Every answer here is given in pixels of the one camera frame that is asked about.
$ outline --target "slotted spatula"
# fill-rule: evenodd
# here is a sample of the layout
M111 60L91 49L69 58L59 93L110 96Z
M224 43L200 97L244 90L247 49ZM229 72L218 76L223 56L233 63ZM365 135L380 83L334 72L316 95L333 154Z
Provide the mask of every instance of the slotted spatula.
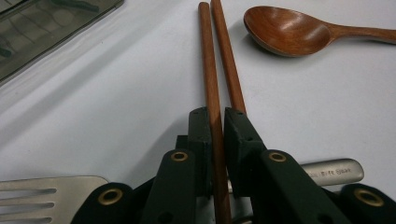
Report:
M0 222L70 223L91 192L107 183L100 176L0 182Z

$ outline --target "white table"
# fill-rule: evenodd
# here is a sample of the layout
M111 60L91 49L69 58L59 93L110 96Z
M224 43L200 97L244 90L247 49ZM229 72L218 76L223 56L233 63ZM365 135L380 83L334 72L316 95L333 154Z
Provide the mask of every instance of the white table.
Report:
M126 0L2 86L0 181L99 175L134 188L155 176L187 133L189 112L205 105L198 4ZM396 2L222 4L247 112L265 145L298 162L355 159L361 183L396 199L396 46L344 39L283 58L260 49L243 24L247 9L267 5L396 29ZM230 101L216 53L224 108ZM210 209L197 216L213 221Z

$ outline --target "wooden spoon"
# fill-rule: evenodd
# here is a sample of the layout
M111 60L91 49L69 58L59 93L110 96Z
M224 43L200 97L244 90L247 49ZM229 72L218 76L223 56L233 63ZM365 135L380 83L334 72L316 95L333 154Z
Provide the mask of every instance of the wooden spoon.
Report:
M396 44L396 30L336 25L279 7L253 7L245 13L244 22L261 46L283 56L312 54L345 36Z

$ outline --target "wooden chopstick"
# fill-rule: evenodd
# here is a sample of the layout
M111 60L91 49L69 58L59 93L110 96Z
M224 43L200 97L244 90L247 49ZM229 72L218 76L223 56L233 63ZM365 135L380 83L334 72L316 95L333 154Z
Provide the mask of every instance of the wooden chopstick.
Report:
M213 18L218 35L221 61L227 80L231 106L234 109L247 113L244 96L241 90L241 84L239 83L239 77L236 71L235 60L233 59L233 49L231 47L230 37L228 35L221 2L220 0L212 0L210 4L212 6Z
M223 134L221 125L219 88L213 47L212 26L208 3L199 4L202 38L202 58L204 62L205 98L209 113L213 148L213 198L216 223L231 224L230 196L228 193L227 171L225 168Z

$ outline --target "gold rivet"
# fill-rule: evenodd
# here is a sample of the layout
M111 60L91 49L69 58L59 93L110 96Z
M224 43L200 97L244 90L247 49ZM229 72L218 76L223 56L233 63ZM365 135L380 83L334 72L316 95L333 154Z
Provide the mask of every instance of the gold rivet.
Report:
M286 157L283 154L277 153L277 152L271 152L269 155L269 158L272 161L285 161Z
M355 189L353 193L357 199L371 206L380 207L384 205L384 200L367 189Z
M175 152L171 156L172 161L186 161L188 157L189 155L185 152Z
M111 205L113 203L118 202L121 198L122 198L122 191L120 189L108 189L99 195L98 202L102 205Z

